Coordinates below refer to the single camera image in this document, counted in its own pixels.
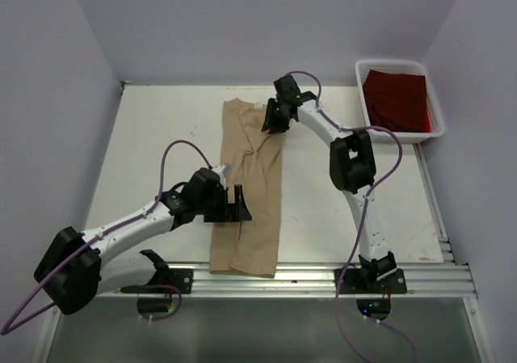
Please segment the beige t shirt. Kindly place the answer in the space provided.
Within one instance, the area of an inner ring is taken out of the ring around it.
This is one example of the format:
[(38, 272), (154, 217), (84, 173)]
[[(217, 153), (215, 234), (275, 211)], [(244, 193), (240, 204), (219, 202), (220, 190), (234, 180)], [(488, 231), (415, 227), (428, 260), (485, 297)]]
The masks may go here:
[(275, 276), (280, 244), (283, 134), (262, 131), (265, 110), (239, 98), (223, 103), (221, 162), (240, 184), (252, 219), (213, 226), (209, 267), (213, 274)]

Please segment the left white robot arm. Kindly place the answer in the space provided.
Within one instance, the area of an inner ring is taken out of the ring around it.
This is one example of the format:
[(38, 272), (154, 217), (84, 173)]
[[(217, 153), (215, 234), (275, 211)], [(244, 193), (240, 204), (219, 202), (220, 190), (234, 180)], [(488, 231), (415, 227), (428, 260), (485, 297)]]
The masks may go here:
[(187, 182), (160, 192), (142, 209), (96, 229), (60, 230), (36, 270), (35, 280), (63, 314), (74, 314), (98, 294), (114, 289), (108, 265), (145, 240), (171, 232), (201, 216), (207, 223), (251, 220), (240, 184), (227, 186), (229, 166), (202, 167)]

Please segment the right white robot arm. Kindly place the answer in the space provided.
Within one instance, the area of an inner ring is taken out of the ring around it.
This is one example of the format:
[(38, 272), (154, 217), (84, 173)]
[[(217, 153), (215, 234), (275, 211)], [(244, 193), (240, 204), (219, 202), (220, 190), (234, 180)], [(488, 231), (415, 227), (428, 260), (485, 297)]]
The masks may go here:
[(359, 268), (343, 268), (337, 282), (351, 289), (378, 292), (397, 271), (397, 263), (382, 230), (375, 202), (376, 162), (372, 140), (365, 127), (350, 128), (325, 113), (320, 94), (303, 92), (286, 74), (274, 81), (275, 97), (267, 101), (262, 131), (288, 131), (295, 120), (312, 130), (330, 150), (330, 179), (345, 196), (357, 229), (353, 252)]

